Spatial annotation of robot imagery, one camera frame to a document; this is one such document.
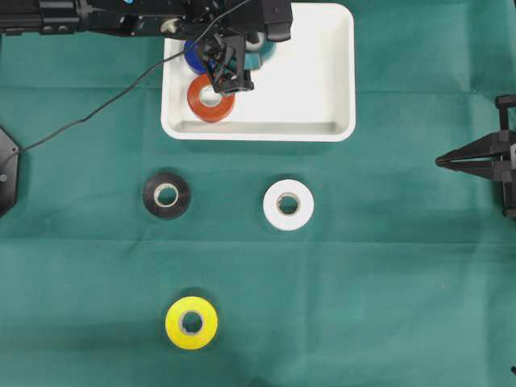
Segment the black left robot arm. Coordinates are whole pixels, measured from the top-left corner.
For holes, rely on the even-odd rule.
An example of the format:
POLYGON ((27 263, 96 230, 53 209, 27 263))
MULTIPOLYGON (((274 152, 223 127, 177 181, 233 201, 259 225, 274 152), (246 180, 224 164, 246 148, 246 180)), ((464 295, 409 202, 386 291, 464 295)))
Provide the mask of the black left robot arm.
POLYGON ((271 33, 265 1, 3 1, 1 33, 188 40, 213 90, 229 96, 254 88, 245 67, 248 37, 271 33))

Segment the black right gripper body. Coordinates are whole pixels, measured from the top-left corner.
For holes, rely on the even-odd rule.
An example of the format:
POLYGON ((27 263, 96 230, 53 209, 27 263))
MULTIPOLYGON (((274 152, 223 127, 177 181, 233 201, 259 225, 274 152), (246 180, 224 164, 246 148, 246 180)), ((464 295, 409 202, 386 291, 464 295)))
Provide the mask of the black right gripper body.
POLYGON ((495 98, 499 113, 500 132, 503 150, 500 161, 508 164, 508 170, 501 173, 503 192, 503 215, 515 217, 515 131, 510 130, 509 109, 515 108, 515 95, 507 94, 495 98))

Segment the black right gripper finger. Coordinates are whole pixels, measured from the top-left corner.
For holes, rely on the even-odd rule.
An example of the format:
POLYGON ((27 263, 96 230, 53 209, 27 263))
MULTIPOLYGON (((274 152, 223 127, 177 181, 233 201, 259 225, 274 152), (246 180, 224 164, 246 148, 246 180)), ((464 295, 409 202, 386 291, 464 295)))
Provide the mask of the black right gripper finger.
POLYGON ((515 144, 515 132, 511 130, 501 130, 485 135, 470 144, 452 150, 439 156, 436 162, 452 162, 458 160, 471 160, 500 156, 510 151, 510 147, 515 144))
POLYGON ((440 168, 483 177, 490 181, 504 181, 504 162, 492 160, 449 161, 437 160, 440 168))

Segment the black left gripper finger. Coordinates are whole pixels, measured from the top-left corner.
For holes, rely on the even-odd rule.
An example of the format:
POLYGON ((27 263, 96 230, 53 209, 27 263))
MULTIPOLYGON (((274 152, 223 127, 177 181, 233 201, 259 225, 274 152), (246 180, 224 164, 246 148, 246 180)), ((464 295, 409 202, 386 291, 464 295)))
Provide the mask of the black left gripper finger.
POLYGON ((217 94, 233 95, 254 90, 245 69, 246 42, 242 35, 214 34, 198 44, 198 55, 217 94))

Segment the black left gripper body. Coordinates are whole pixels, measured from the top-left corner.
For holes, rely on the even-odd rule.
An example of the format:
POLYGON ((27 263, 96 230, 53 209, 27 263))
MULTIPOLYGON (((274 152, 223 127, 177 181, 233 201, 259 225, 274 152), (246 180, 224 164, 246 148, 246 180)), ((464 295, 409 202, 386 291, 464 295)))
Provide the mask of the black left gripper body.
POLYGON ((181 12, 169 16, 160 26, 164 37, 193 40, 205 34, 247 35, 265 33, 263 9, 260 1, 171 1, 181 12))

